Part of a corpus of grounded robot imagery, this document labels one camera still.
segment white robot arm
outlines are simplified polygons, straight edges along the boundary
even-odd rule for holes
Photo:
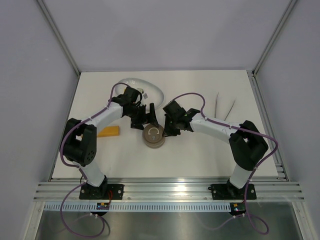
[[[236,166],[226,187],[233,198],[239,195],[240,190],[244,190],[256,164],[267,152],[268,145],[261,136],[226,126],[235,126],[258,133],[256,126],[247,120],[242,124],[216,118],[208,121],[199,110],[191,108],[185,111],[175,100],[169,102],[163,110],[165,111],[164,136],[177,136],[180,135],[180,130],[185,130],[207,134],[230,145]]]
[[[155,105],[150,103],[149,113],[146,105],[141,105],[142,94],[131,87],[127,87],[123,94],[111,99],[107,108],[101,110],[97,116],[85,123],[71,118],[67,121],[63,139],[69,132],[80,124],[68,135],[63,145],[63,155],[78,166],[82,175],[87,179],[87,188],[95,199],[105,196],[108,179],[100,171],[94,161],[97,152],[97,134],[109,124],[124,116],[131,118],[131,128],[143,130],[144,124],[159,127]]]

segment beige round lid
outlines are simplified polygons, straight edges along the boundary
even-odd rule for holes
[[[159,127],[151,124],[147,125],[142,132],[144,143],[153,149],[160,148],[166,140],[166,138],[162,136],[163,132],[164,128],[161,125],[159,125]]]

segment white plastic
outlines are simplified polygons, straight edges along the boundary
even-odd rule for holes
[[[93,160],[90,164],[84,167],[78,164],[77,162],[73,162],[73,164],[78,165],[80,167],[80,169],[84,172],[85,176],[88,179],[87,183],[91,186],[99,187],[105,179],[105,175],[100,171],[100,168],[95,160]]]
[[[239,127],[239,124],[232,124],[230,122],[226,122],[217,118],[209,117],[212,120],[215,120],[219,123],[224,123],[228,125],[233,125]],[[190,126],[194,132],[203,133],[210,135],[214,138],[220,139],[221,141],[224,141],[225,143],[229,144],[229,138],[231,134],[234,134],[237,130],[236,129],[230,129],[225,126],[221,126],[218,124],[214,124],[207,120],[207,117],[204,118],[201,113],[197,113],[190,122]]]
[[[86,124],[92,124],[96,126],[96,134],[98,134],[113,121],[120,119],[122,117],[122,113],[122,106],[120,106],[118,103],[111,102],[109,109],[88,121]]]
[[[154,103],[154,108],[157,109],[162,105],[162,103],[165,100],[165,95],[161,91],[161,89],[148,81],[145,81],[139,78],[130,77],[130,78],[125,78],[120,80],[119,83],[128,84],[130,87],[137,89],[140,92],[142,92],[143,90],[141,103],[143,105],[146,105],[146,110],[150,110],[149,109],[150,103]],[[122,85],[122,84],[118,85],[115,87],[115,93],[117,95],[123,94],[125,91],[125,88],[126,88],[125,85]]]
[[[238,164],[235,166],[233,173],[230,177],[230,183],[237,187],[238,189],[242,189],[244,185],[247,183],[248,178],[252,171],[245,170],[241,168]]]

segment white table surface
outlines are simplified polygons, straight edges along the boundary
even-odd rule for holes
[[[86,119],[100,110],[106,105],[113,84],[125,78],[149,81],[163,91],[164,104],[156,110],[162,126],[165,123],[162,107],[174,97],[186,92],[200,93],[206,99],[204,113],[213,116],[219,92],[217,118],[227,115],[236,98],[227,121],[249,120],[265,133],[245,70],[83,72],[69,118]],[[186,111],[202,106],[202,100],[192,95],[177,102]],[[167,137],[162,147],[152,149],[143,143],[141,130],[130,128],[129,117],[111,124],[116,125],[120,126],[120,135],[98,138],[94,160],[109,178],[229,177],[236,165],[230,146],[211,136],[181,131],[180,136]],[[278,176],[272,157],[259,167],[255,176]],[[64,166],[58,156],[52,177],[80,178],[81,174],[73,167]]]

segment yellow sponge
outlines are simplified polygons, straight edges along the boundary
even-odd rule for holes
[[[107,126],[96,136],[97,138],[119,136],[120,128],[119,126]]]

